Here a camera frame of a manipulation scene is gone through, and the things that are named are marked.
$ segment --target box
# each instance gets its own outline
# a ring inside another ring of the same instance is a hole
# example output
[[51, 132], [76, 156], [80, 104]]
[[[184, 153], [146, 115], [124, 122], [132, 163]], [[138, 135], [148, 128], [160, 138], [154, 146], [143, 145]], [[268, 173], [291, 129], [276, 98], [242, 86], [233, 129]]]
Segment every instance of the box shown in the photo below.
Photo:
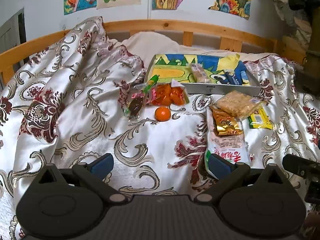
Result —
[[[235, 73], [245, 71], [250, 86], [229, 84], [219, 65], [222, 57], [208, 55], [191, 55], [191, 54], [158, 54], [152, 58], [146, 73], [145, 82], [153, 75], [159, 75], [158, 83], [170, 83], [171, 79], [183, 83], [189, 94], [218, 94], [225, 95], [228, 92], [237, 90], [241, 93], [256, 97], [260, 93], [260, 84], [258, 80], [246, 70], [242, 61], [230, 61], [228, 70]], [[189, 63], [201, 63], [205, 72], [213, 82], [218, 83], [195, 83], [193, 74], [188, 67]]]

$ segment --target black device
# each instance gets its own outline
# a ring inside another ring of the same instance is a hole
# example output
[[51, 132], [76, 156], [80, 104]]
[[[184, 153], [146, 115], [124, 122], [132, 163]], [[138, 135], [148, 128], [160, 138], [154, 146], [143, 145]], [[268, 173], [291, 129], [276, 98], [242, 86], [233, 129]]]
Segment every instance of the black device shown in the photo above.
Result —
[[305, 205], [277, 165], [250, 169], [215, 154], [209, 163], [220, 180], [194, 200], [134, 195], [130, 201], [102, 181], [113, 168], [111, 154], [71, 169], [49, 163], [19, 201], [17, 219], [25, 240], [299, 239]]

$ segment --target packaged brown food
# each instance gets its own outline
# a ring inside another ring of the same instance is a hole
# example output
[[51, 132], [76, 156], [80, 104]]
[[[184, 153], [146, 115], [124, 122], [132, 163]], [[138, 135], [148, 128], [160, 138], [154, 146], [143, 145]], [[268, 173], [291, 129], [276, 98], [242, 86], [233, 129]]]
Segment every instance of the packaged brown food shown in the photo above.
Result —
[[234, 90], [217, 100], [215, 105], [242, 121], [261, 108], [263, 102]]
[[226, 136], [239, 135], [243, 133], [237, 120], [233, 116], [225, 111], [222, 111], [221, 109], [216, 108], [215, 106], [210, 106], [210, 109], [216, 122], [217, 135]]

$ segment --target wooden rail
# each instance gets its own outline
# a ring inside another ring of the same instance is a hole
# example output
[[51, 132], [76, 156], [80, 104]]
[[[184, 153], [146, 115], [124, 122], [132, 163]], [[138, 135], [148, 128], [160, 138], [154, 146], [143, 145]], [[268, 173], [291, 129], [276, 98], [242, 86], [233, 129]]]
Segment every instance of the wooden rail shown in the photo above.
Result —
[[[178, 31], [183, 32], [183, 45], [192, 46], [193, 33], [220, 36], [220, 49], [241, 52], [242, 43], [248, 43], [262, 47], [266, 52], [277, 52], [278, 54], [292, 55], [303, 59], [304, 55], [297, 55], [292, 49], [288, 49], [281, 41], [259, 37], [257, 35], [238, 31], [235, 29], [189, 21], [178, 20], [129, 20], [104, 23], [107, 33], [128, 31], [130, 36], [141, 31]], [[63, 38], [69, 30], [56, 32], [31, 41], [0, 54], [0, 72], [6, 84], [13, 76], [12, 66], [20, 60], [28, 57], [47, 46]]]

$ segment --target bedspread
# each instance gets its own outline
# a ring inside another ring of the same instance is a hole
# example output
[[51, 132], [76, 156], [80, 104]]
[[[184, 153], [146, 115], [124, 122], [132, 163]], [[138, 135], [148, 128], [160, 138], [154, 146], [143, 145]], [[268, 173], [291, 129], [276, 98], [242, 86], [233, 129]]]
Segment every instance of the bedspread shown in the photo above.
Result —
[[[220, 96], [191, 95], [189, 104], [170, 107], [167, 122], [154, 119], [155, 106], [138, 120], [123, 116], [130, 88], [161, 53], [230, 52], [181, 46], [158, 33], [110, 40], [102, 17], [94, 17], [17, 71], [0, 95], [0, 239], [24, 236], [15, 206], [46, 163], [69, 168], [111, 153], [114, 169], [104, 182], [127, 196], [194, 197], [215, 183], [203, 163], [205, 108]], [[281, 166], [288, 153], [318, 161], [319, 100], [295, 87], [294, 62], [273, 54], [241, 53], [240, 59], [260, 81], [259, 98], [273, 124], [273, 130], [249, 129], [243, 122], [252, 166]], [[304, 182], [286, 174], [303, 196]]]

